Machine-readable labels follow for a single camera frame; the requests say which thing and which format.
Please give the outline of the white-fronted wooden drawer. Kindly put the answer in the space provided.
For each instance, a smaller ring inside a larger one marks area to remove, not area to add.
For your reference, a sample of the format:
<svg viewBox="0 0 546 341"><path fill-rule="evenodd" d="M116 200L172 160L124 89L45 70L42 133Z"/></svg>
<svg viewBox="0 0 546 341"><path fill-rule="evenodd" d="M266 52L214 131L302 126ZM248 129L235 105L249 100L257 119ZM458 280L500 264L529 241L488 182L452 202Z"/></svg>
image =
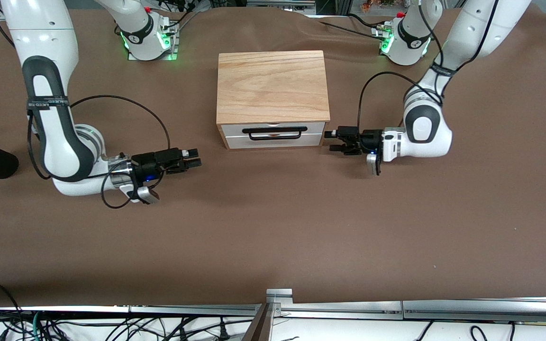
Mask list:
<svg viewBox="0 0 546 341"><path fill-rule="evenodd" d="M251 129L258 127L290 127L290 126L306 126L308 130L302 134L321 134L325 127L325 122L290 122L277 124L254 124L254 125L222 125L221 129L226 137L229 136L247 136L242 132L243 129Z"/></svg>

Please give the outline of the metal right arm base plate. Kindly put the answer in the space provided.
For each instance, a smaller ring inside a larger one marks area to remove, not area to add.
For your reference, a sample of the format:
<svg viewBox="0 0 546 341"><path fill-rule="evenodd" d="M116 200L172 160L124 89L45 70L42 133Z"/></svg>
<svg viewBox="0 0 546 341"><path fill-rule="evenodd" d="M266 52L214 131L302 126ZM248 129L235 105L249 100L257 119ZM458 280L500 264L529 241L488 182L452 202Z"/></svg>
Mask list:
<svg viewBox="0 0 546 341"><path fill-rule="evenodd" d="M135 61L172 61L178 54L179 34L175 28L160 26L150 18L138 32L121 32L128 59Z"/></svg>

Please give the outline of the white drawer front panel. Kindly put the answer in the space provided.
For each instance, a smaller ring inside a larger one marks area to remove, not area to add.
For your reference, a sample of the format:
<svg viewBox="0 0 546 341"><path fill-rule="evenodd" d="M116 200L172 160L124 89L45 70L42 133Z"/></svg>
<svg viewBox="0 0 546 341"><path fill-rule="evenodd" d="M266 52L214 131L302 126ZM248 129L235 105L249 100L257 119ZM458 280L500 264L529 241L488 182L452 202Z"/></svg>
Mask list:
<svg viewBox="0 0 546 341"><path fill-rule="evenodd" d="M229 136L229 149L293 148L320 145L322 134L305 134L299 139L253 141L249 136Z"/></svg>

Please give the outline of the light wooden drawer cabinet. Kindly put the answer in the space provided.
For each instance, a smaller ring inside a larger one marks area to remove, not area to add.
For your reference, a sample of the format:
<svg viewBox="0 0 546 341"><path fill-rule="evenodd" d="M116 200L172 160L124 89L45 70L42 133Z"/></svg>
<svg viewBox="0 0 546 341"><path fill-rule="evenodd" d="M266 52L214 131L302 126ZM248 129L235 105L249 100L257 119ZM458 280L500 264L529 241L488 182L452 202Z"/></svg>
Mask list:
<svg viewBox="0 0 546 341"><path fill-rule="evenodd" d="M325 122L326 127L330 119L323 51L219 54L216 124L226 149L222 125Z"/></svg>

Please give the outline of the brown paper table cover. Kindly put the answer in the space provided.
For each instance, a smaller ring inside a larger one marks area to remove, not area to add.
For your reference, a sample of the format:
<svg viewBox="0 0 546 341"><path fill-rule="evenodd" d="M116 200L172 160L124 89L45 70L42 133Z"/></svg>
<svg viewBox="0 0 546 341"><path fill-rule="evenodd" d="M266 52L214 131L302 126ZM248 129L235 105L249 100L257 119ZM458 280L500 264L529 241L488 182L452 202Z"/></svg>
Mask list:
<svg viewBox="0 0 546 341"><path fill-rule="evenodd" d="M69 99L115 94L153 110L203 165L165 176L160 202L107 208L63 196L26 149L26 89L0 34L0 284L22 306L257 304L546 296L546 13L531 5L489 56L446 89L440 158L316 148L227 150L215 123L220 53L321 50L330 127L353 125L380 71L418 80L375 40L276 9L197 14L176 61L128 61L106 11L72 9L80 60Z"/></svg>

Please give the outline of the short aluminium frame rail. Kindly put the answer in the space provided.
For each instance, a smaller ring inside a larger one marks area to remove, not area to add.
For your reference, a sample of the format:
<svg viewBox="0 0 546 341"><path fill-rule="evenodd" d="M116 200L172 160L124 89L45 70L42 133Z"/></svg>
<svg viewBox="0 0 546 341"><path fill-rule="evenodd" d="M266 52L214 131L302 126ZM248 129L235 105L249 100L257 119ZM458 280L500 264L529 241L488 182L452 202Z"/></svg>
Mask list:
<svg viewBox="0 0 546 341"><path fill-rule="evenodd" d="M21 312L54 312L70 314L176 314L176 315L222 315L254 316L261 304L248 305L59 305L26 306Z"/></svg>

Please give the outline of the black metal drawer handle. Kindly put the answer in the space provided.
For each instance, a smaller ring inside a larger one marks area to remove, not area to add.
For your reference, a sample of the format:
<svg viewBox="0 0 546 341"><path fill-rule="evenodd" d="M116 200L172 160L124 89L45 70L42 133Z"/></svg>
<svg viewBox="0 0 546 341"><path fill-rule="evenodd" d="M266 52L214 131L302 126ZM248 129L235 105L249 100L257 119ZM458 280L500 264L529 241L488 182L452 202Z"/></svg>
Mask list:
<svg viewBox="0 0 546 341"><path fill-rule="evenodd" d="M290 126L290 127L258 127L251 129L243 129L242 132L247 134L250 140L254 142L278 141L278 140L297 140L301 138L302 133L306 132L306 126Z"/></svg>

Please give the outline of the long aluminium frame rail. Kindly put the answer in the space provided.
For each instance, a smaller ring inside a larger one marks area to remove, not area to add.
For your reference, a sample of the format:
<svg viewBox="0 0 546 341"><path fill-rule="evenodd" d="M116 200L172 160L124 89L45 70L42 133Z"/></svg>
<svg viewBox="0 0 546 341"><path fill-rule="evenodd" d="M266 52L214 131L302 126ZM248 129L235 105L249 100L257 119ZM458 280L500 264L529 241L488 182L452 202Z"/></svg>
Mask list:
<svg viewBox="0 0 546 341"><path fill-rule="evenodd" d="M545 322L546 296L295 304L290 298L279 302L284 317L299 319L351 320L473 320L503 322Z"/></svg>

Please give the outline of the aluminium frame post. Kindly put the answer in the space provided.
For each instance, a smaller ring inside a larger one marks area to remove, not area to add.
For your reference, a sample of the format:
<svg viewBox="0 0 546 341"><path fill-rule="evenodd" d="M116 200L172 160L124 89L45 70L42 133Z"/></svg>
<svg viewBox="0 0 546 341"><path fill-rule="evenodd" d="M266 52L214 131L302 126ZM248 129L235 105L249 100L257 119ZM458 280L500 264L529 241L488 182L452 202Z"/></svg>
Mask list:
<svg viewBox="0 0 546 341"><path fill-rule="evenodd" d="M281 314L281 304L261 304L241 341L271 341L273 320Z"/></svg>

